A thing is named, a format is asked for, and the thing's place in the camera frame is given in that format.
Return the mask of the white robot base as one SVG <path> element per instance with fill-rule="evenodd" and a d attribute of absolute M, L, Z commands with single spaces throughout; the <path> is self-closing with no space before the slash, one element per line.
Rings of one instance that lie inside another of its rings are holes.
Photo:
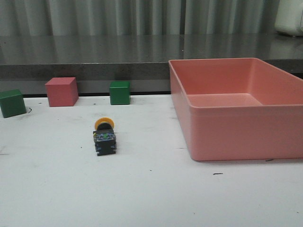
<path fill-rule="evenodd" d="M 280 0 L 275 30 L 290 36 L 303 35 L 303 0 Z"/>

